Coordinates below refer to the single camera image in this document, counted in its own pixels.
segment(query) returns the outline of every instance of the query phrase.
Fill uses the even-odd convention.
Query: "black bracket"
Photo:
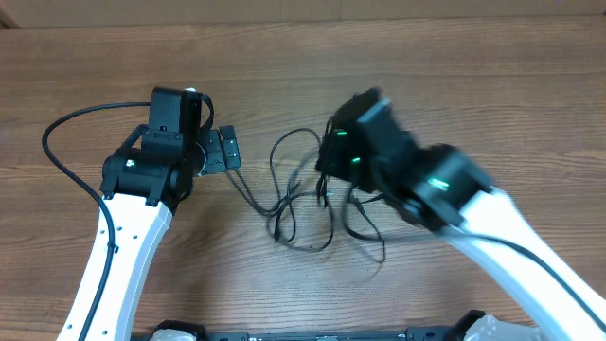
[[[236,170],[241,165],[240,150],[234,126],[222,126],[198,136],[198,143],[205,151],[206,162],[198,176]]]

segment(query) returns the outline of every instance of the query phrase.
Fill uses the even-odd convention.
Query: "wooden table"
[[[45,158],[45,127],[83,107],[149,100],[156,85],[211,95],[217,126],[236,126],[241,170],[266,205],[274,142],[298,127],[321,131],[352,94],[381,86],[402,127],[471,155],[606,295],[604,17],[5,30],[0,339],[56,337],[98,222],[93,200]],[[103,160],[147,114],[76,118],[50,147],[98,188]],[[312,146],[302,135],[280,147],[282,179]],[[313,199],[297,206],[301,235],[326,238],[326,212]],[[389,208],[368,210],[382,228],[414,231]],[[442,242],[389,244],[387,257],[379,268],[343,233],[323,253],[288,250],[223,175],[198,179],[155,256],[134,329],[166,318],[211,331],[399,329],[454,323],[471,308],[531,323]]]

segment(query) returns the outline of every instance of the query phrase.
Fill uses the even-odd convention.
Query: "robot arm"
[[[210,113],[201,126],[202,102]],[[153,254],[179,203],[191,193],[193,177],[240,166],[233,127],[221,127],[221,133],[211,130],[214,113],[207,95],[195,89],[155,88],[147,104],[149,124],[134,129],[103,164],[100,189],[114,225],[115,251],[109,258],[112,241],[101,211],[93,250],[58,340],[130,340]],[[78,115],[120,106],[92,107]],[[134,143],[139,137],[137,149]],[[104,279],[108,261],[111,266]],[[98,288],[102,295],[93,304]],[[89,312],[90,323],[86,322]]]
[[[448,145],[418,147],[378,90],[354,96],[331,118],[316,169],[378,190],[407,223],[429,229],[478,263],[548,339],[606,339],[606,301],[470,158]]]
[[[465,222],[444,227],[445,241],[481,266],[532,317],[547,339],[606,338],[594,319],[536,262],[502,244],[460,235],[471,232],[525,247],[546,262],[600,320],[606,319],[606,301],[534,232],[502,190],[478,192],[460,212]]]
[[[141,298],[153,254],[169,229],[172,213],[160,203],[146,205],[146,198],[116,194],[105,205],[116,227],[117,252],[87,340],[129,340],[134,314]],[[99,213],[97,236],[72,310],[57,340],[78,340],[97,290],[107,254],[107,223]]]

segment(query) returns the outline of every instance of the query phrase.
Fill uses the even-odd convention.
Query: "black plastic housing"
[[[236,170],[241,165],[240,150],[234,126],[222,126],[198,137],[205,150],[206,162],[198,176]]]
[[[103,164],[101,191],[146,197],[146,204],[161,201],[173,212],[193,186],[193,175],[204,164],[196,143],[202,115],[202,94],[155,88],[150,120],[133,131]],[[133,148],[142,136],[141,149]]]
[[[438,230],[460,225],[462,208],[491,179],[449,145],[420,148],[392,117],[378,89],[354,96],[332,118],[316,170],[367,192],[379,190],[410,224]]]

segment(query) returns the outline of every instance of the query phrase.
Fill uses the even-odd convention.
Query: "black cable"
[[[355,195],[353,195],[353,193],[351,193],[348,196],[347,202],[345,203],[345,206],[347,204],[354,204],[356,206],[356,208],[358,209],[358,212],[360,212],[360,214],[362,215],[362,217],[366,220],[366,222],[370,225],[370,227],[372,227],[372,229],[377,234],[377,239],[379,241],[381,241],[381,258],[379,260],[374,260],[374,261],[376,261],[379,264],[383,264],[385,262],[387,256],[386,256],[386,250],[385,250],[385,239],[383,238],[383,235],[381,234],[381,231],[372,222],[372,220],[370,219],[370,217],[368,217],[368,215],[366,214],[366,211],[364,210],[364,206],[363,206],[362,202],[357,197],[355,197]],[[341,219],[343,220],[343,227],[345,228],[345,230],[348,232],[349,235],[351,235],[352,232],[357,233],[357,232],[353,231],[348,226],[347,217],[343,217],[342,216]]]
[[[274,146],[272,147],[272,150],[270,152],[270,156],[269,156],[269,168],[270,168],[270,173],[272,175],[272,181],[273,181],[274,187],[276,189],[277,201],[270,208],[265,208],[258,203],[258,201],[255,199],[255,196],[253,195],[252,191],[250,190],[248,184],[246,183],[246,180],[244,179],[243,175],[240,173],[239,170],[236,170],[236,174],[238,175],[238,178],[240,179],[240,181],[242,183],[243,189],[238,185],[236,180],[231,176],[231,174],[229,172],[227,172],[226,175],[227,175],[229,181],[232,183],[232,185],[240,193],[242,198],[244,198],[246,203],[248,203],[248,205],[250,205],[250,207],[252,207],[258,214],[260,214],[266,218],[266,227],[267,227],[268,231],[270,232],[270,235],[274,238],[274,240],[276,242],[279,242],[291,249],[298,250],[298,251],[319,252],[319,251],[324,250],[327,246],[329,246],[329,244],[332,242],[332,239],[334,237],[334,218],[335,218],[335,216],[334,216],[334,211],[332,209],[332,206],[330,205],[330,202],[328,200],[328,196],[326,195],[326,193],[323,195],[323,197],[325,200],[324,206],[329,209],[329,216],[330,216],[330,235],[329,235],[328,239],[324,242],[324,244],[322,244],[321,246],[318,246],[318,247],[292,245],[292,241],[294,240],[294,237],[296,236],[296,217],[294,215],[293,200],[298,199],[300,197],[304,197],[304,196],[316,195],[316,191],[297,192],[299,190],[300,182],[296,183],[295,181],[298,177],[298,174],[303,170],[305,165],[312,159],[312,156],[315,153],[309,153],[308,155],[306,155],[303,158],[303,160],[301,160],[299,165],[291,173],[291,176],[289,177],[288,185],[286,187],[286,195],[284,195],[284,196],[282,196],[282,193],[281,193],[281,190],[279,187],[279,183],[277,181],[276,171],[274,168],[274,154],[276,152],[277,147],[287,137],[289,137],[293,134],[297,134],[297,133],[308,133],[308,134],[312,135],[313,138],[315,139],[315,141],[318,143],[318,148],[320,148],[320,146],[321,146],[322,141],[320,140],[320,136],[315,131],[313,131],[309,128],[299,128],[299,129],[292,130],[292,131],[286,133],[285,135],[283,135],[274,144]],[[282,214],[284,213],[286,208],[289,209],[291,218],[293,220],[293,233],[289,238],[284,237],[284,234],[280,227],[280,223],[282,221]],[[273,219],[276,219],[276,221],[275,221],[274,230],[272,231],[270,228],[270,223]]]
[[[570,285],[568,285],[568,283],[566,283],[566,281],[553,268],[551,268],[551,266],[549,266],[549,264],[547,264],[539,256],[535,255],[532,251],[515,242],[510,242],[508,240],[504,240],[498,237],[472,233],[459,228],[457,229],[457,231],[459,231],[460,234],[441,233],[440,235],[446,238],[474,238],[486,242],[499,243],[509,247],[513,251],[528,258],[529,260],[534,261],[537,265],[541,266],[547,272],[547,274],[549,274],[554,280],[556,280],[558,284],[560,284],[560,286],[566,291],[566,293],[568,293],[568,295],[570,295],[577,302],[577,304],[580,305],[580,307],[589,315],[589,317],[591,317],[591,319],[603,332],[606,332],[606,324],[604,324],[604,322],[597,316],[597,314],[594,313],[594,311],[587,305],[587,303],[585,303],[585,301],[579,296],[579,294],[577,294],[575,290],[571,288]]]
[[[429,242],[429,241],[437,240],[436,236],[433,234],[420,234],[420,235],[415,235],[415,236],[385,236],[384,237],[379,232],[379,228],[376,225],[374,225],[374,223],[372,223],[372,221],[370,220],[370,218],[368,218],[368,216],[365,214],[365,212],[360,209],[359,209],[360,214],[362,214],[362,216],[370,224],[370,226],[373,227],[377,236],[368,236],[368,235],[364,235],[364,234],[361,234],[361,233],[355,231],[354,229],[349,227],[348,206],[349,206],[349,204],[354,204],[355,206],[360,206],[362,204],[362,202],[360,202],[359,204],[356,204],[355,200],[351,199],[351,194],[353,193],[353,190],[356,188],[357,188],[356,184],[351,184],[349,186],[348,191],[346,192],[346,197],[344,199],[344,202],[341,205],[341,217],[340,217],[341,223],[343,224],[343,228],[346,230],[346,232],[348,233],[349,236],[351,236],[357,240],[360,240],[360,241],[380,242],[381,244],[385,244],[386,242]],[[377,200],[379,200],[379,199],[377,199],[378,197],[381,197],[381,195],[370,199],[368,202],[377,201]]]
[[[138,140],[139,137],[141,137],[141,135],[143,135],[143,131],[146,130],[147,128],[148,128],[147,124],[139,124],[138,126],[136,126],[136,128],[134,128],[133,132],[128,137],[126,137],[124,142],[122,142],[121,148],[131,148],[134,145],[134,143],[136,142],[136,140]]]
[[[322,136],[322,143],[320,144],[320,150],[318,151],[319,157],[323,157],[324,160],[331,157],[332,155],[327,155],[326,151],[329,147],[330,142],[332,141],[332,132],[334,132],[334,127],[331,125],[332,117],[326,121],[326,127],[324,128],[324,136]],[[315,184],[316,198],[318,204],[320,203],[320,197],[324,199],[324,207],[328,205],[328,182],[329,178],[326,174],[326,165],[327,162],[322,162],[322,169],[320,170],[320,178],[318,182]]]
[[[114,252],[115,252],[115,248],[116,248],[116,245],[115,245],[116,238],[114,235],[114,233],[115,233],[114,222],[112,221],[112,216],[110,214],[109,209],[107,208],[105,203],[103,203],[103,200],[95,192],[95,190],[92,189],[90,186],[88,186],[82,179],[80,179],[76,174],[74,174],[71,170],[69,170],[64,164],[62,164],[61,161],[59,161],[57,159],[57,157],[55,157],[55,155],[50,151],[50,149],[48,148],[48,136],[55,128],[57,128],[61,124],[65,123],[65,121],[67,121],[71,118],[80,116],[82,114],[92,113],[95,111],[105,110],[105,109],[138,107],[138,106],[150,106],[150,103],[149,102],[114,103],[114,104],[103,104],[103,105],[98,105],[98,106],[94,106],[94,107],[90,107],[90,108],[80,109],[74,113],[61,117],[61,118],[57,119],[56,121],[54,121],[51,125],[48,126],[48,128],[46,128],[45,132],[42,135],[42,148],[44,149],[46,156],[48,156],[48,159],[55,166],[57,166],[57,168],[60,171],[62,171],[70,179],[74,180],[74,182],[76,184],[78,184],[78,186],[80,186],[82,189],[84,189],[97,202],[97,205],[101,209],[101,212],[103,213],[103,216],[105,217],[105,221],[107,222],[108,242],[107,242],[107,256],[105,258],[105,265],[103,265],[103,273],[101,275],[101,280],[99,281],[99,284],[98,284],[97,292],[95,293],[95,298],[93,298],[93,303],[91,304],[91,309],[89,310],[88,315],[86,316],[86,320],[84,320],[84,324],[82,325],[80,337],[78,338],[79,341],[84,341],[84,339],[86,339],[86,334],[88,333],[88,330],[91,327],[91,323],[93,322],[93,318],[95,317],[95,312],[97,311],[98,304],[101,300],[101,296],[103,295],[103,290],[105,289],[105,284],[107,283],[107,278],[109,277],[109,274],[110,274],[110,268],[112,266],[112,259],[114,257]]]
[[[210,128],[212,128],[212,124],[215,119],[215,108],[212,106],[212,99],[210,99],[209,95],[200,94],[200,100],[206,104],[209,111],[206,122],[202,125],[202,127],[200,127],[200,130],[198,131],[199,136],[204,136],[206,133],[210,132]]]

